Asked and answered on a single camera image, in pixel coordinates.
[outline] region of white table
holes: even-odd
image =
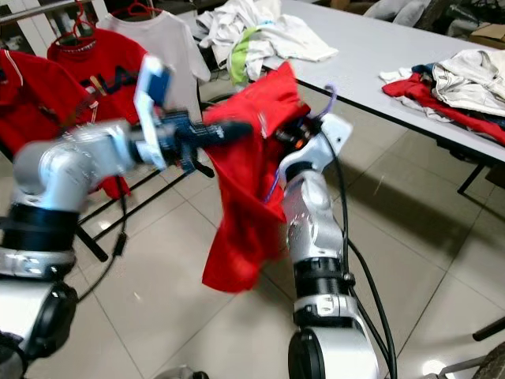
[[[299,0],[282,0],[282,12],[300,17],[328,45],[339,49],[335,57],[323,62],[292,59],[300,84],[329,95],[324,86],[332,82],[345,103],[471,153],[483,162],[505,162],[505,148],[401,105],[382,92],[383,82],[378,77],[381,71],[438,62],[464,49],[484,47]],[[194,36],[201,37],[198,27],[190,26]],[[264,66],[276,69],[281,63],[280,58],[269,58]]]

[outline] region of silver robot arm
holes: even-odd
[[[252,131],[244,122],[196,125],[187,111],[156,114],[170,75],[158,59],[144,59],[134,100],[142,129],[125,120],[101,122],[17,154],[11,208],[0,218],[1,379],[19,379],[30,362],[68,339],[79,299],[63,279],[76,263],[73,239],[90,190],[137,164],[163,168],[178,161],[189,173],[201,165],[197,148]]]
[[[321,174],[352,127],[333,114],[323,116],[320,127],[279,166],[287,182],[283,208],[297,292],[293,319],[299,327],[290,342],[290,379],[377,379],[376,355],[350,296],[354,278],[343,270],[342,231]]]
[[[163,168],[177,160],[186,172],[193,171],[196,148],[251,132],[241,122],[196,126],[187,112],[159,117],[153,107],[163,104],[169,82],[170,71],[147,58],[135,96],[142,130],[123,120],[99,123],[59,141],[30,144],[16,157],[12,207],[0,220],[2,379],[19,379],[30,362],[52,355],[68,339],[78,298],[63,279],[76,263],[73,238],[89,190],[137,164]],[[321,121],[338,154],[351,133],[349,124],[332,114]],[[349,295],[353,277],[342,270],[342,232],[321,175],[333,158],[320,133],[279,167],[298,297],[291,379],[378,376],[376,356]]]

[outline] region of tiled floor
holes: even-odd
[[[204,87],[204,98],[226,83]],[[306,89],[305,99],[327,99]],[[401,379],[486,354],[505,332],[477,343],[471,333],[505,315],[505,190],[481,175],[468,197],[456,193],[473,165],[452,158],[415,132],[338,103],[354,124],[342,150],[350,202],[350,237],[361,248],[383,298]],[[0,209],[12,185],[0,160]],[[135,182],[147,169],[129,177]],[[170,169],[136,192],[129,206],[176,177]],[[335,173],[327,171],[332,179]],[[340,218],[339,192],[332,187]],[[105,201],[101,193],[91,208]],[[116,220],[113,207],[86,229]],[[186,362],[211,379],[287,379],[286,351],[294,330],[287,259],[267,265],[255,290],[226,295],[200,283],[222,217],[214,179],[194,174],[129,220],[129,244],[108,278],[78,309],[72,334],[52,358],[38,361],[36,379],[152,379]],[[110,250],[115,235],[100,244]],[[68,281],[83,291],[100,264],[76,243],[78,268]],[[354,258],[357,291],[375,322],[364,274]],[[387,371],[380,360],[381,373]],[[455,375],[471,377],[472,372]]]

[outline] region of red cloth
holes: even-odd
[[[254,130],[233,144],[207,149],[219,176],[223,221],[205,266],[205,285],[226,292],[248,290],[263,262],[279,257],[279,224],[286,222],[282,189],[276,186],[264,203],[282,158],[282,146],[272,134],[309,111],[300,101],[289,63],[284,63],[204,114],[206,123],[235,119]]]
[[[146,50],[135,41],[116,32],[97,28],[89,48],[60,46],[53,43],[47,50],[47,58],[60,63],[89,92],[100,93],[100,106],[96,121],[126,118],[131,124],[139,121],[133,95],[142,59]],[[130,194],[128,185],[121,178],[123,192]],[[113,178],[106,179],[104,189],[109,196],[119,198]]]
[[[0,83],[0,140],[13,155],[28,142],[56,138],[60,125],[89,96],[65,69],[47,59],[0,51],[0,67],[7,77]],[[91,122],[98,106],[94,102],[83,108],[75,123]],[[109,197],[119,198],[113,178],[105,179],[100,187]],[[125,182],[123,190],[129,193]]]
[[[458,109],[449,107],[445,103],[437,100],[432,96],[429,85],[421,81],[421,75],[419,73],[414,73],[409,79],[404,81],[395,81],[386,84],[382,89],[384,93],[392,97],[406,96],[414,99],[423,107],[432,108],[452,118],[456,122],[468,126],[476,132],[488,134],[495,138],[500,144],[505,144],[505,131],[503,131],[498,124],[467,116]]]

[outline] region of white t-shirt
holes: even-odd
[[[97,26],[133,39],[164,64],[172,66],[175,75],[170,83],[165,107],[187,108],[193,121],[201,120],[196,79],[208,81],[211,73],[193,40],[189,26],[183,20],[164,11],[146,21],[123,21],[107,14]]]

